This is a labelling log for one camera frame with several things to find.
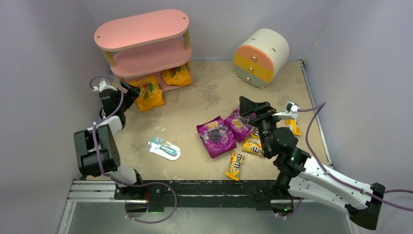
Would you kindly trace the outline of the yellow M&M bag bottom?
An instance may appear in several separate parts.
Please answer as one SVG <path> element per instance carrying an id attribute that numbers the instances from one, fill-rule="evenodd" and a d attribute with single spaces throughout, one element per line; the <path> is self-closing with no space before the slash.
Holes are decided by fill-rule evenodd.
<path id="1" fill-rule="evenodd" d="M 240 167 L 244 161 L 245 156 L 238 152 L 231 152 L 230 166 L 226 170 L 225 175 L 235 181 L 240 180 Z"/>

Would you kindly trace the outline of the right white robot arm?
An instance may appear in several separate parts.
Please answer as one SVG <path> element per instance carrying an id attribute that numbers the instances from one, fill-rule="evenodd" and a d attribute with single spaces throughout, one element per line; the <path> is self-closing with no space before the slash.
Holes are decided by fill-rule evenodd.
<path id="1" fill-rule="evenodd" d="M 314 152 L 300 149 L 298 138 L 288 127 L 277 127 L 281 119 L 296 119 L 302 109 L 289 101 L 283 112 L 269 102 L 253 102 L 239 97 L 240 115 L 255 114 L 249 123 L 257 127 L 263 156 L 274 159 L 279 170 L 274 190 L 286 195 L 309 199 L 347 215 L 356 225 L 375 230 L 385 187 L 366 184 L 325 166 Z"/>

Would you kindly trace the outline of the orange gummy candy bag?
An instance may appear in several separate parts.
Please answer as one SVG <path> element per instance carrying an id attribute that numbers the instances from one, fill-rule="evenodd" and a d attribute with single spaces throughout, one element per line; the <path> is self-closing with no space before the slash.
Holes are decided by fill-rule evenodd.
<path id="1" fill-rule="evenodd" d="M 133 80 L 130 85 L 140 88 L 140 95 L 135 102 L 141 112 L 165 104 L 163 90 L 154 75 L 140 80 Z"/>
<path id="2" fill-rule="evenodd" d="M 161 72 L 161 76 L 163 81 L 168 85 L 187 86 L 192 83 L 189 70 L 185 64 L 166 69 Z"/>

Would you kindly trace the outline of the purple grape candy bag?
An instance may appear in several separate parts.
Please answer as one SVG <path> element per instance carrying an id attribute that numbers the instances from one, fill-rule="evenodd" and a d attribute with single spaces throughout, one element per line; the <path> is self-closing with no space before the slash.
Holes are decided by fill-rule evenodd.
<path id="1" fill-rule="evenodd" d="M 234 134 L 225 125 L 221 116 L 197 125 L 196 129 L 211 158 L 216 158 L 237 147 Z"/>
<path id="2" fill-rule="evenodd" d="M 242 117 L 240 115 L 240 107 L 237 107 L 224 119 L 224 123 L 233 133 L 235 140 L 237 142 L 242 142 L 256 130 L 256 127 L 249 124 L 249 122 L 255 118 L 255 113 Z"/>

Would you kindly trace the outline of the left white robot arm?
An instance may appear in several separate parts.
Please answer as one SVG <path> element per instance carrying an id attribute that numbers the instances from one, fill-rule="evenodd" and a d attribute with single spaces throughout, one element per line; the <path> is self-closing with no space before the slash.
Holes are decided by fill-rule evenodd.
<path id="1" fill-rule="evenodd" d="M 118 187 L 143 183 L 141 175 L 121 163 L 114 135 L 126 125 L 125 112 L 140 96 L 140 88 L 121 82 L 119 90 L 104 79 L 93 91 L 102 102 L 100 120 L 92 127 L 74 133 L 75 153 L 79 171 L 84 176 L 105 176 Z"/>

